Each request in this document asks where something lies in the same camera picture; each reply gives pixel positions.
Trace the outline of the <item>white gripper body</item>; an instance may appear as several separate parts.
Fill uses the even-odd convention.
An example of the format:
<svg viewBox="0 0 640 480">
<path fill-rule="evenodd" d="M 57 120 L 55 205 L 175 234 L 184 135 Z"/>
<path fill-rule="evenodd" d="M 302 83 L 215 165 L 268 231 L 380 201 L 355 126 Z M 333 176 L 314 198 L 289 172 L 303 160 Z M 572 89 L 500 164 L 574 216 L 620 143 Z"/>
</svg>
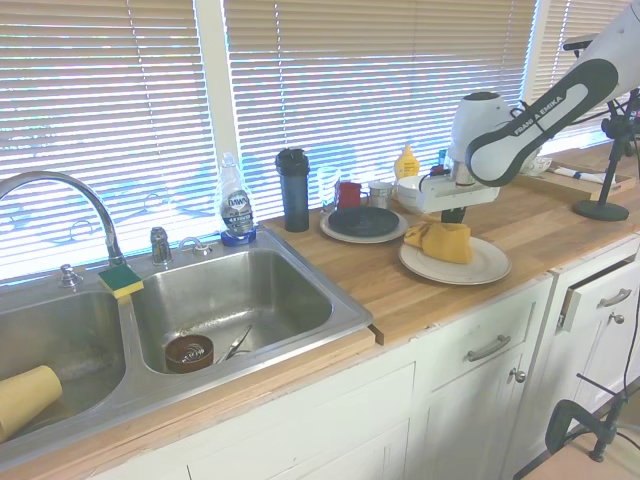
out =
<svg viewBox="0 0 640 480">
<path fill-rule="evenodd" d="M 499 187 L 479 183 L 459 186 L 447 175 L 424 176 L 418 184 L 418 210 L 422 213 L 466 208 L 494 201 Z"/>
</svg>

